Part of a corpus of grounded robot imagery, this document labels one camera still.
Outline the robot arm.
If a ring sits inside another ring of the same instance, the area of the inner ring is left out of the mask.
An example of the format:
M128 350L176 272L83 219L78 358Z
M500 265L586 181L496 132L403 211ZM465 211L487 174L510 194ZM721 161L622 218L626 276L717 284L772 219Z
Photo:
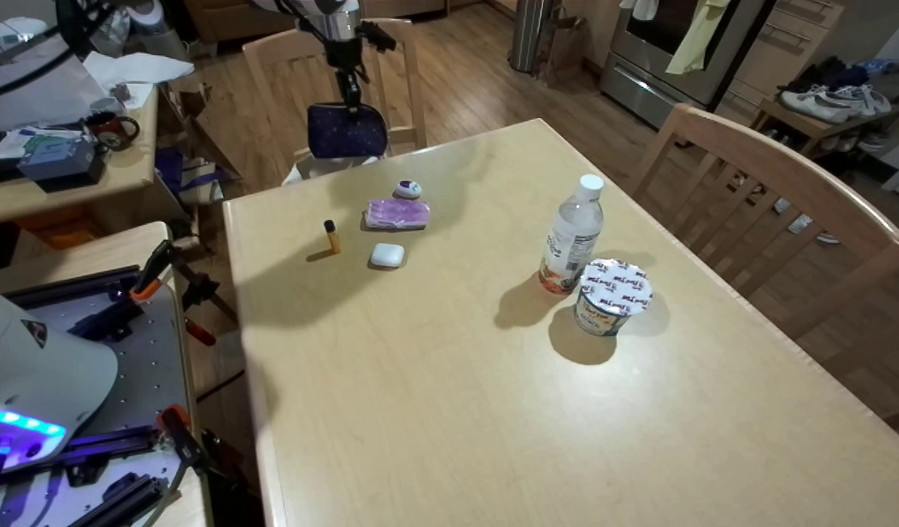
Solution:
M362 19L361 0L250 0L261 13L294 16L326 47L326 63L336 77L348 112L362 104L362 47L395 50L395 38L374 20Z

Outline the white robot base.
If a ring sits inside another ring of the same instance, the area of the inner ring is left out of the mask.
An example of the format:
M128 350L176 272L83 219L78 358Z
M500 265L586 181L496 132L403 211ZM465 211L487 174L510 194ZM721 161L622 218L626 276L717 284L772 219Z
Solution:
M0 295L0 455L17 471L52 459L118 385L118 354Z

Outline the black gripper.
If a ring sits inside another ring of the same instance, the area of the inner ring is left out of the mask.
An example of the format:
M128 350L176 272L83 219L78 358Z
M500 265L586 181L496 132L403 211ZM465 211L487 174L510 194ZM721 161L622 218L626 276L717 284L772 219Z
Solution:
M352 38L326 44L326 60L335 69L336 88L348 112L361 108L361 86L367 83L367 44L371 44L378 52L395 50L395 38L380 25L361 25Z

